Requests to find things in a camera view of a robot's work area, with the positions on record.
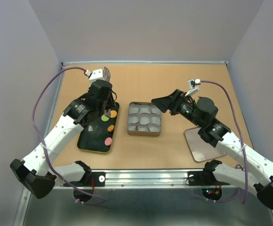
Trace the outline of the metal serving tongs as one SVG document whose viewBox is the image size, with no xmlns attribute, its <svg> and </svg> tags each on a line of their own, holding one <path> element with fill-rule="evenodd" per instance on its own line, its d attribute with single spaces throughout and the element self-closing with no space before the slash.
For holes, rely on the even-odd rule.
<svg viewBox="0 0 273 226">
<path fill-rule="evenodd" d="M 105 75 L 105 80 L 107 82 L 110 82 L 110 79 L 111 79 L 110 70 L 105 66 L 103 68 L 103 72 L 104 72 L 104 75 Z M 107 101 L 107 104 L 106 104 L 106 107 L 105 107 L 105 110 L 104 110 L 104 115 L 110 116 L 110 114 L 111 114 L 110 111 L 112 110 L 113 107 L 116 106 L 116 103 L 115 103 L 116 100 L 117 100 L 117 94 L 113 90 L 111 90 L 109 99 Z"/>
</svg>

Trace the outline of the orange round sandwich cookie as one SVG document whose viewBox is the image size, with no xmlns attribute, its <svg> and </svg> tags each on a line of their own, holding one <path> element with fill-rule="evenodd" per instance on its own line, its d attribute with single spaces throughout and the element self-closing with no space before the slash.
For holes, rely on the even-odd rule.
<svg viewBox="0 0 273 226">
<path fill-rule="evenodd" d="M 117 111 L 116 110 L 110 110 L 110 111 L 108 111 L 107 112 L 107 116 L 109 117 L 109 118 L 116 118 L 117 117 Z"/>
</svg>

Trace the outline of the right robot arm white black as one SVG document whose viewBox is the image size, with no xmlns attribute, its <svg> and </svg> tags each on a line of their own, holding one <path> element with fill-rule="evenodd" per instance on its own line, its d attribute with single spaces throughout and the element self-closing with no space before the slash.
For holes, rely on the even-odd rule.
<svg viewBox="0 0 273 226">
<path fill-rule="evenodd" d="M 152 103 L 163 113 L 185 117 L 200 129 L 198 134 L 204 142 L 244 165 L 243 169 L 235 169 L 212 160 L 202 173 L 206 183 L 225 182 L 247 190 L 273 210 L 273 162 L 242 143 L 240 136 L 216 118 L 218 108 L 210 98 L 194 101 L 177 89 L 168 96 L 152 99 Z"/>
</svg>

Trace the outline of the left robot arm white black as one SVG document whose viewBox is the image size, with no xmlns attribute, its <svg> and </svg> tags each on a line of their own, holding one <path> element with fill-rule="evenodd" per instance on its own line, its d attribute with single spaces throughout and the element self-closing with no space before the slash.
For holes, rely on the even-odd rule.
<svg viewBox="0 0 273 226">
<path fill-rule="evenodd" d="M 52 161 L 91 122 L 114 106 L 112 84 L 104 80 L 92 82 L 87 93 L 66 107 L 55 127 L 33 151 L 23 159 L 11 162 L 10 168 L 17 180 L 38 199 L 64 183 L 69 186 L 73 186 L 73 182 L 87 185 L 91 169 L 85 163 L 75 161 L 67 166 L 53 168 Z"/>
</svg>

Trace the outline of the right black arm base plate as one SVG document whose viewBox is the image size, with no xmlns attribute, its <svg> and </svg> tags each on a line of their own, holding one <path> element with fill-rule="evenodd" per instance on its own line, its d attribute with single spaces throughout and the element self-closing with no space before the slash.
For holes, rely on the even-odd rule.
<svg viewBox="0 0 273 226">
<path fill-rule="evenodd" d="M 189 171 L 185 178 L 185 184 L 188 186 L 230 185 L 229 183 L 216 180 L 212 173 L 204 171 Z"/>
</svg>

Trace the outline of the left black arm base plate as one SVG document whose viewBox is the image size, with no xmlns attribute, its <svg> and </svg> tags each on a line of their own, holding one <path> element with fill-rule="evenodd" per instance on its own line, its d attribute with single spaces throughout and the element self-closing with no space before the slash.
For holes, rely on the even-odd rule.
<svg viewBox="0 0 273 226">
<path fill-rule="evenodd" d="M 106 173 L 104 171 L 92 171 L 86 173 L 80 181 L 71 181 L 76 187 L 104 187 L 105 186 Z"/>
</svg>

